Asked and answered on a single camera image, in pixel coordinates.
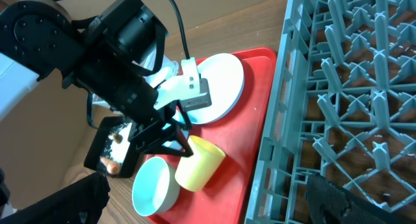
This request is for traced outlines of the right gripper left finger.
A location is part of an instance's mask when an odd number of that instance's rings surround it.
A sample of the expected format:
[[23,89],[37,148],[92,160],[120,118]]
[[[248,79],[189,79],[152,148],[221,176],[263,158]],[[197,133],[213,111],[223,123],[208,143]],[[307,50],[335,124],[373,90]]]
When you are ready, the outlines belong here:
[[14,211],[5,172],[1,171],[1,223],[97,224],[109,201],[110,190],[106,176],[93,173],[27,208]]

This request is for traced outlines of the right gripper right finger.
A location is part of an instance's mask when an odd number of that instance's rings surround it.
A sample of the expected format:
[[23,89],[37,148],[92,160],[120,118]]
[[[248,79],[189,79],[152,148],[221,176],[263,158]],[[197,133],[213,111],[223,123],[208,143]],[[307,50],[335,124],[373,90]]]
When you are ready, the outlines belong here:
[[314,224],[401,224],[411,220],[390,213],[319,174],[307,178],[309,216]]

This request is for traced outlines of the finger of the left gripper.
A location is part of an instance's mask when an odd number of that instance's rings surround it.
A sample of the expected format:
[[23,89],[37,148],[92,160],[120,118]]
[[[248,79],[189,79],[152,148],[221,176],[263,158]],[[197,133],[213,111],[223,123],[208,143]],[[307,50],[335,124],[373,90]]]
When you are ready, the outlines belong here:
[[161,153],[163,120],[147,124],[132,122],[128,141],[139,153]]
[[[183,110],[179,100],[172,101],[162,108],[163,114],[163,125],[162,125],[162,155],[172,155],[180,157],[190,157],[193,155],[193,151],[190,148],[187,137],[183,134],[183,131],[188,131],[192,128],[187,113]],[[184,123],[174,119],[176,111],[183,116]],[[180,145],[180,149],[174,149],[166,147],[163,144],[165,142],[177,142]]]

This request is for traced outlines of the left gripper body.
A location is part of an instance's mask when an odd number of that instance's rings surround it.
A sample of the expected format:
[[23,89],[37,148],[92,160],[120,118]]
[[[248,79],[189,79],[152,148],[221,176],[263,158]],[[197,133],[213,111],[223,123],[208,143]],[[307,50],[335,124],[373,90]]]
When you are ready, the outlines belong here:
[[138,124],[167,122],[171,110],[155,110],[158,92],[142,77],[114,68],[80,68],[73,72],[74,84],[86,89],[87,116],[92,121],[93,95]]

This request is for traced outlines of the light blue bowl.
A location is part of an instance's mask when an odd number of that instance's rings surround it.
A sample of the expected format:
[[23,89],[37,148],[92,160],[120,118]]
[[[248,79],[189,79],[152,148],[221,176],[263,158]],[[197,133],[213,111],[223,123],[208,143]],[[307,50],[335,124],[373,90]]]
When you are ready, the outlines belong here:
[[184,130],[178,128],[173,128],[173,125],[167,123],[164,127],[164,130],[173,130],[172,135],[168,137],[167,141],[165,141],[162,146],[165,148],[169,148],[176,151],[183,152],[182,140],[187,140],[189,137],[189,130]]

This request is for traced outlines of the brown mushroom scrap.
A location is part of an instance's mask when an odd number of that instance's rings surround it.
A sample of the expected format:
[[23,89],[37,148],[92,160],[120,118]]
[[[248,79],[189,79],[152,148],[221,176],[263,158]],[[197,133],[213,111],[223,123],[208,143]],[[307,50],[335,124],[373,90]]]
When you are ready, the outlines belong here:
[[108,138],[112,140],[114,143],[121,144],[123,141],[123,136],[118,133],[112,133],[108,135]]

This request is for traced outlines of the yellow plastic cup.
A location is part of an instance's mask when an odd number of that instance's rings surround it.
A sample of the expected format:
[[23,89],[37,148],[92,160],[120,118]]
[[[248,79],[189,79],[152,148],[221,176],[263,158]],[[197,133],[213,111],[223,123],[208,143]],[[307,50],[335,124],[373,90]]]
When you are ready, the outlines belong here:
[[193,155],[182,157],[175,172],[176,182],[192,192],[200,191],[214,175],[226,157],[226,153],[215,144],[191,135],[188,144]]

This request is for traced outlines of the white rice pile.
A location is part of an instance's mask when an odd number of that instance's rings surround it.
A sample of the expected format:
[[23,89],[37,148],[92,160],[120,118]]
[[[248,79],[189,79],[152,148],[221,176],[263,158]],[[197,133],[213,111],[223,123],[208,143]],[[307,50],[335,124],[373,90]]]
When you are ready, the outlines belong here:
[[130,146],[130,142],[128,141],[129,133],[132,127],[132,123],[122,123],[121,125],[117,125],[115,127],[112,127],[110,129],[109,135],[112,133],[118,133],[123,136],[123,141],[121,144],[114,143],[112,140],[110,140],[107,136],[107,139],[105,141],[105,149],[104,149],[104,155],[115,161],[119,164],[122,164],[128,148]]

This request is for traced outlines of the orange carrot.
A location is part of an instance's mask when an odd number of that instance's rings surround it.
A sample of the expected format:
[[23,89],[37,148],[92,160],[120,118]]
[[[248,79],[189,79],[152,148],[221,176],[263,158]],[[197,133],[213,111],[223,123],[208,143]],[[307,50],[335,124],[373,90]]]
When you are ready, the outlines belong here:
[[109,158],[101,157],[100,162],[105,166],[107,173],[110,175],[117,175],[121,170],[121,165]]

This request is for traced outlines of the mint green bowl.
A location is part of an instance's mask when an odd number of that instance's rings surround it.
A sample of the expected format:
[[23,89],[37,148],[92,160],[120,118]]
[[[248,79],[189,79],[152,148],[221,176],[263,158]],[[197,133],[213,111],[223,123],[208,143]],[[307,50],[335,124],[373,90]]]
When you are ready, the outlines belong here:
[[140,167],[132,188],[132,204],[140,216],[168,211],[176,203],[180,185],[175,179],[176,169],[164,158],[151,157]]

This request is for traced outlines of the light blue plate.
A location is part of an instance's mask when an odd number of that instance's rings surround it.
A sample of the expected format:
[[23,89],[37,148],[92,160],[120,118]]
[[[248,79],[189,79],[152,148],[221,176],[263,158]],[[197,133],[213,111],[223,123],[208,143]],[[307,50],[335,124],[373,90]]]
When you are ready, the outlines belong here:
[[186,113],[193,124],[202,125],[218,121],[237,104],[244,89],[244,68],[229,53],[210,56],[197,68],[200,77],[207,79],[212,105]]

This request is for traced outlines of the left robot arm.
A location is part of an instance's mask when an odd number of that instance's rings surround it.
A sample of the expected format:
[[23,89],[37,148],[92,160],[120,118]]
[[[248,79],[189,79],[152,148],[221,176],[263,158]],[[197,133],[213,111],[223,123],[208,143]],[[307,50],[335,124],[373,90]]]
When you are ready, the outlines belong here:
[[192,155],[174,119],[178,98],[161,102],[146,77],[162,67],[167,30],[141,0],[116,0],[101,15],[74,21],[60,0],[21,0],[1,13],[1,52],[39,79],[57,69],[62,87],[92,92],[133,122],[141,153]]

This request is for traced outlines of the grey dishwasher rack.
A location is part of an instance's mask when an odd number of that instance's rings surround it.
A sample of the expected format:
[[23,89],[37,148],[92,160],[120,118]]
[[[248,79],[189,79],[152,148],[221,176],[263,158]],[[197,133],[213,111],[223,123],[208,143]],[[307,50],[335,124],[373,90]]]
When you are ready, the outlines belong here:
[[311,223],[320,174],[415,222],[415,0],[287,0],[245,223]]

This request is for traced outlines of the black plastic tray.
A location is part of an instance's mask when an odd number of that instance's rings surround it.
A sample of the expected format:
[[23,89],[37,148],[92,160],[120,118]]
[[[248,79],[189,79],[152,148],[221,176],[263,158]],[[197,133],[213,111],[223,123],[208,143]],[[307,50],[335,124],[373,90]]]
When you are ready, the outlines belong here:
[[[130,150],[128,136],[132,123],[122,116],[105,117],[94,136],[84,160],[84,167],[114,178],[129,178],[135,171],[139,154]],[[111,175],[101,161],[108,158],[120,165],[120,171]]]

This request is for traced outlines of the red serving tray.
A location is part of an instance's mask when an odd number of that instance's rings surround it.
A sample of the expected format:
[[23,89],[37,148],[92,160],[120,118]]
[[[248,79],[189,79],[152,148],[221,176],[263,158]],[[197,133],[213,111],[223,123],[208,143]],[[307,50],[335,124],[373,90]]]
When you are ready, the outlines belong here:
[[202,190],[182,189],[171,209],[148,217],[152,223],[239,222],[261,141],[277,55],[268,47],[234,55],[244,68],[238,103],[222,119],[196,125],[191,132],[219,146],[226,158]]

